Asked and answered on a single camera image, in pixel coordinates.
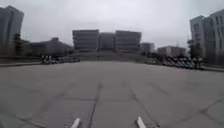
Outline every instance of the overcast sky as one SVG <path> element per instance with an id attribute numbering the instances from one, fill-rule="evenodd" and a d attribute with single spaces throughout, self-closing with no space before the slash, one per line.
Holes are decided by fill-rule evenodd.
<path id="1" fill-rule="evenodd" d="M 73 29 L 131 30 L 142 41 L 186 46 L 189 20 L 224 9 L 224 0 L 0 0 L 25 13 L 22 38 L 59 37 L 72 44 Z"/>

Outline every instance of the paved plaza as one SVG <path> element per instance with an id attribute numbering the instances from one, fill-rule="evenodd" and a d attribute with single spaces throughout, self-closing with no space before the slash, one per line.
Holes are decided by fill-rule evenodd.
<path id="1" fill-rule="evenodd" d="M 0 128 L 223 128 L 224 74 L 131 62 L 0 68 Z"/>

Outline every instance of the pavement seam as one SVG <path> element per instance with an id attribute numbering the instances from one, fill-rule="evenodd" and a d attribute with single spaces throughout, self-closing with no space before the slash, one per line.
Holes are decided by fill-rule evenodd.
<path id="1" fill-rule="evenodd" d="M 74 101 L 95 101 L 92 98 L 79 98 L 79 97 L 66 97 L 64 100 L 74 100 Z M 132 99 L 100 99 L 103 102 L 129 102 Z"/>
<path id="2" fill-rule="evenodd" d="M 4 114 L 1 113 L 1 114 L 4 115 L 4 116 L 7 116 L 9 118 L 16 119 L 16 120 L 19 120 L 19 121 L 25 123 L 25 124 L 22 124 L 21 126 L 19 126 L 19 128 L 22 127 L 22 126 L 25 126 L 25 125 L 31 125 L 31 126 L 35 126 L 35 127 L 38 127 L 38 128 L 46 128 L 45 126 L 42 126 L 40 124 L 29 121 L 29 119 L 21 118 L 21 117 L 17 116 L 15 113 L 12 113 L 12 112 L 7 112 L 7 113 L 4 113 Z"/>
<path id="3" fill-rule="evenodd" d="M 93 104 L 93 108 L 92 108 L 92 112 L 90 114 L 90 120 L 89 120 L 87 128 L 91 128 L 92 125 L 93 125 L 93 118 L 94 118 L 94 114 L 96 112 L 97 103 L 99 102 L 100 92 L 102 90 L 102 87 L 103 87 L 103 85 L 99 84 L 98 89 L 97 89 L 97 93 L 96 93 L 96 96 L 95 96 L 95 99 L 94 99 L 95 102 Z"/>
<path id="4" fill-rule="evenodd" d="M 133 88 L 132 87 L 130 87 L 129 86 L 129 88 L 130 88 L 130 91 L 131 91 L 131 93 L 132 93 L 132 99 L 140 106 L 140 108 L 142 108 L 144 111 L 145 111 L 145 113 L 146 113 L 146 115 L 148 116 L 148 118 L 150 119 L 150 120 L 152 120 L 152 123 L 150 123 L 150 124 L 154 124 L 154 126 L 156 126 L 156 128 L 160 128 L 160 125 L 159 125 L 159 122 L 157 121 L 157 119 L 155 119 L 150 113 L 149 113 L 149 111 L 145 108 L 145 106 L 144 106 L 144 104 L 140 101 L 140 99 L 137 97 L 137 95 L 136 95 L 136 93 L 134 92 L 134 90 L 133 90 Z"/>
<path id="5" fill-rule="evenodd" d="M 209 114 L 205 113 L 201 113 L 203 114 L 205 117 L 207 117 L 208 119 L 212 120 L 213 122 L 219 124 L 220 126 L 224 127 L 224 123 L 222 123 L 221 121 L 216 120 L 215 118 L 211 117 Z"/>
<path id="6" fill-rule="evenodd" d="M 59 93 L 58 95 L 54 96 L 54 98 L 52 98 L 49 102 L 47 102 L 38 112 L 36 112 L 36 114 L 34 114 L 32 117 L 26 119 L 27 121 L 32 122 L 32 119 L 35 117 L 40 116 L 41 114 L 45 113 L 45 111 L 52 106 L 52 104 L 54 104 L 58 99 L 62 98 L 65 96 L 65 94 L 67 93 L 67 91 L 69 91 L 71 88 L 73 88 L 75 85 L 70 85 L 68 86 L 65 91 L 63 91 L 62 93 Z"/>
<path id="7" fill-rule="evenodd" d="M 212 102 L 211 104 L 209 104 L 209 105 L 207 105 L 205 108 L 203 108 L 203 109 L 201 109 L 201 110 L 198 110 L 197 112 L 195 112 L 195 113 L 193 113 L 193 114 L 191 114 L 191 115 L 189 115 L 189 116 L 187 116 L 187 117 L 185 117 L 185 118 L 182 118 L 182 119 L 180 119 L 179 121 L 176 121 L 175 123 L 173 123 L 173 124 L 168 124 L 167 125 L 167 128 L 170 128 L 170 127 L 173 127 L 173 126 L 175 126 L 175 125 L 177 125 L 177 124 L 181 124 L 181 123 L 183 123 L 183 122 L 185 122 L 185 121 L 188 121 L 188 120 L 190 120 L 192 117 L 194 117 L 194 116 L 196 116 L 196 115 L 198 115 L 198 114 L 202 114 L 202 115 L 204 115 L 204 116 L 206 116 L 205 115 L 205 113 L 206 113 L 206 111 L 210 108 L 210 107 L 212 107 L 213 105 L 215 105 L 216 103 L 219 103 L 219 102 L 221 102 L 222 101 L 222 98 L 220 98 L 220 99 L 217 99 L 216 101 L 214 101 L 214 102 Z"/>

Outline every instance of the building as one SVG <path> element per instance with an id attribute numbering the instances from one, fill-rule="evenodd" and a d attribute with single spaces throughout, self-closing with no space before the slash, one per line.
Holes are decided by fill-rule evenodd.
<path id="1" fill-rule="evenodd" d="M 158 48 L 158 54 L 169 57 L 186 56 L 186 49 L 176 46 L 165 46 Z"/>
<path id="2" fill-rule="evenodd" d="M 203 58 L 224 60 L 224 10 L 190 20 L 193 45 Z"/>
<path id="3" fill-rule="evenodd" d="M 153 52 L 155 52 L 154 43 L 142 42 L 140 44 L 140 52 L 141 53 L 153 53 Z"/>
<path id="4" fill-rule="evenodd" d="M 73 50 L 73 47 L 61 42 L 58 38 L 49 41 L 33 42 L 29 44 L 34 54 L 64 54 Z"/>
<path id="5" fill-rule="evenodd" d="M 216 60 L 224 63 L 224 9 L 210 15 Z"/>
<path id="6" fill-rule="evenodd" d="M 0 8 L 0 55 L 14 54 L 13 38 L 20 33 L 24 13 L 12 6 Z"/>
<path id="7" fill-rule="evenodd" d="M 117 51 L 139 51 L 141 33 L 130 31 L 116 31 L 115 41 Z"/>
<path id="8" fill-rule="evenodd" d="M 99 50 L 115 50 L 115 34 L 114 33 L 100 33 Z"/>
<path id="9" fill-rule="evenodd" d="M 75 50 L 97 51 L 99 30 L 74 30 L 73 42 Z"/>

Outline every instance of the tree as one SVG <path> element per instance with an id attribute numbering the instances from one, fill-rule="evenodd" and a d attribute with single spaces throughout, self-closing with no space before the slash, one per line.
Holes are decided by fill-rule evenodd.
<path id="1" fill-rule="evenodd" d="M 16 33 L 14 35 L 14 40 L 13 41 L 14 41 L 15 54 L 17 56 L 21 55 L 21 53 L 23 52 L 23 43 L 21 41 L 19 33 Z"/>

